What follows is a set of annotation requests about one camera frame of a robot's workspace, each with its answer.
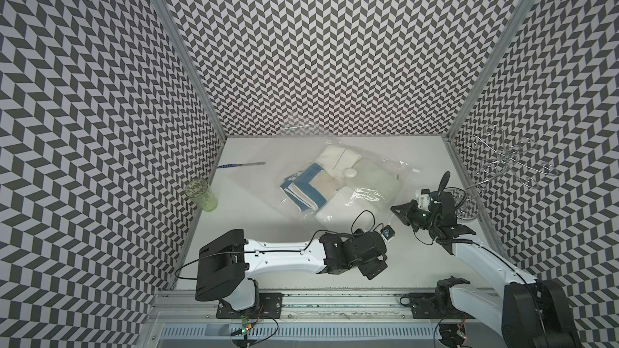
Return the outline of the white towel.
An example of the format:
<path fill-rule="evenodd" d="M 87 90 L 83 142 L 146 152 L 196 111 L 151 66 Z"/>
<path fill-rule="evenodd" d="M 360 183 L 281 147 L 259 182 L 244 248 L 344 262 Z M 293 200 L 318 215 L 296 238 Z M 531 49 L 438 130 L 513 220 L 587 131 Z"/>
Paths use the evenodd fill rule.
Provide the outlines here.
<path fill-rule="evenodd" d="M 351 222 L 365 210 L 375 214 L 380 209 L 345 185 L 315 214 L 315 218 L 320 222 Z"/>
<path fill-rule="evenodd" d="M 341 179 L 344 172 L 352 169 L 361 157 L 361 154 L 351 148 L 328 145 L 317 157 L 315 163 L 332 177 Z"/>

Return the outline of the blue and cream towel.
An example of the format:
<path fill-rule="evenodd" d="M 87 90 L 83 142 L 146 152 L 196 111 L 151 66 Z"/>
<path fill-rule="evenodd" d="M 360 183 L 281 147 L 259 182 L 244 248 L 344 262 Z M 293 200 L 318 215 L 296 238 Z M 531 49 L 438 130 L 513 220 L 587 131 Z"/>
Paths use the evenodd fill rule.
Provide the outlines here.
<path fill-rule="evenodd" d="M 286 177 L 280 190 L 299 209 L 318 211 L 343 187 L 321 165 L 313 163 L 307 169 Z"/>

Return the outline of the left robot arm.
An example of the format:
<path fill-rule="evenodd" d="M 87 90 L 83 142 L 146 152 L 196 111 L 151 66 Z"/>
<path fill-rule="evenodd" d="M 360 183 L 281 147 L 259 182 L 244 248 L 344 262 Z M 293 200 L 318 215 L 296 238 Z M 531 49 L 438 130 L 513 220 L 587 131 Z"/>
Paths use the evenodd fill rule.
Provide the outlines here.
<path fill-rule="evenodd" d="M 220 301 L 236 312 L 259 309 L 255 278 L 267 273 L 340 275 L 358 269 L 373 280 L 387 268 L 387 239 L 378 231 L 317 231 L 301 243 L 266 243 L 230 230 L 198 255 L 195 300 Z"/>

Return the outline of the pale green cloth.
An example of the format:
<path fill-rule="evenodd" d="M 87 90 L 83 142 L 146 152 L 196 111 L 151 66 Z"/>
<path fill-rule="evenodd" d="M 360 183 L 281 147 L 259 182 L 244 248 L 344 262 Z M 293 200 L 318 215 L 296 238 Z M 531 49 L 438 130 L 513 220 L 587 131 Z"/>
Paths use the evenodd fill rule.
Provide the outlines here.
<path fill-rule="evenodd" d="M 375 206 L 385 208 L 400 193 L 398 178 L 370 159 L 361 158 L 353 168 L 358 175 L 352 179 L 345 177 L 344 183 Z"/>

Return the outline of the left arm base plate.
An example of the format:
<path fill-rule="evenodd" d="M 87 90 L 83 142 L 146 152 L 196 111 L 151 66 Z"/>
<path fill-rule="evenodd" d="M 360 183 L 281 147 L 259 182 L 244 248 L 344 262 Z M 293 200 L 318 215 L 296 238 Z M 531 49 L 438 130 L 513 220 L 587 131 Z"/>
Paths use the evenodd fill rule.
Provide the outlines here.
<path fill-rule="evenodd" d="M 256 304 L 243 311 L 236 311 L 225 301 L 220 301 L 216 313 L 217 319 L 239 320 L 246 318 L 273 318 L 280 319 L 284 295 L 282 293 L 259 293 Z"/>

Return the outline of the clear plastic vacuum bag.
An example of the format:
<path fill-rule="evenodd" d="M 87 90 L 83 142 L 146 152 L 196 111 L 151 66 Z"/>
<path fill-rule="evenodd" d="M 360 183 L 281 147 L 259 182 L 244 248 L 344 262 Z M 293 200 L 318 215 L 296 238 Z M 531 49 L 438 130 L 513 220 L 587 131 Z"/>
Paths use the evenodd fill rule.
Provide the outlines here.
<path fill-rule="evenodd" d="M 347 224 L 355 223 L 359 227 L 365 227 L 370 225 L 372 221 L 379 222 L 382 219 L 387 219 L 390 206 L 397 202 L 398 198 L 401 197 L 408 185 L 415 180 L 420 172 L 419 169 L 416 169 L 406 161 L 383 156 L 374 150 L 364 149 L 357 145 L 344 143 L 342 140 L 329 134 L 322 127 L 314 124 L 295 122 L 288 127 L 284 127 L 282 131 L 285 135 L 293 137 L 295 141 L 289 149 L 278 150 L 273 155 L 272 165 L 274 169 L 269 175 L 264 177 L 264 188 L 270 193 L 269 200 L 275 209 L 278 209 L 289 218 L 297 219 L 306 224 L 316 225 L 327 230 L 342 230 Z M 351 148 L 361 154 L 361 158 L 367 158 L 394 174 L 401 182 L 401 191 L 398 196 L 385 208 L 378 207 L 380 210 L 375 214 L 365 210 L 351 222 L 320 222 L 315 218 L 315 214 L 318 211 L 308 210 L 300 212 L 280 190 L 280 185 L 286 177 L 305 170 L 315 163 L 317 157 L 328 145 Z M 343 182 L 343 186 L 346 185 L 344 179 L 344 175 L 343 178 L 338 179 Z"/>

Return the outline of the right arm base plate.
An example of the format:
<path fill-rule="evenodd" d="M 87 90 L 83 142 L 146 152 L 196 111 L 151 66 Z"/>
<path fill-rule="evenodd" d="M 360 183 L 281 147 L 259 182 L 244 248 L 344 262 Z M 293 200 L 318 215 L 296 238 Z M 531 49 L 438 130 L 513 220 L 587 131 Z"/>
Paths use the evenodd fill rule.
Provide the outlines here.
<path fill-rule="evenodd" d="M 414 319 L 473 319 L 471 315 L 456 309 L 448 294 L 408 293 L 399 302 L 411 310 Z"/>

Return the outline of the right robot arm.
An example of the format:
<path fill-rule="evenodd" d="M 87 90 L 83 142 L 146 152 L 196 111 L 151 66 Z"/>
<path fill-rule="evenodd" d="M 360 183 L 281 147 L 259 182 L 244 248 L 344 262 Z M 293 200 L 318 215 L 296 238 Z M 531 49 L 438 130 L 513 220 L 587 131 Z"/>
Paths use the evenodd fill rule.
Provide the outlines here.
<path fill-rule="evenodd" d="M 433 244 L 467 264 L 493 289 L 481 291 L 468 280 L 438 281 L 428 298 L 410 299 L 415 309 L 445 321 L 472 316 L 500 335 L 508 347 L 580 347 L 573 312 L 561 285 L 539 280 L 486 246 L 470 227 L 458 222 L 456 202 L 446 190 L 422 190 L 419 199 L 392 206 L 392 213 L 413 232 L 425 230 Z"/>

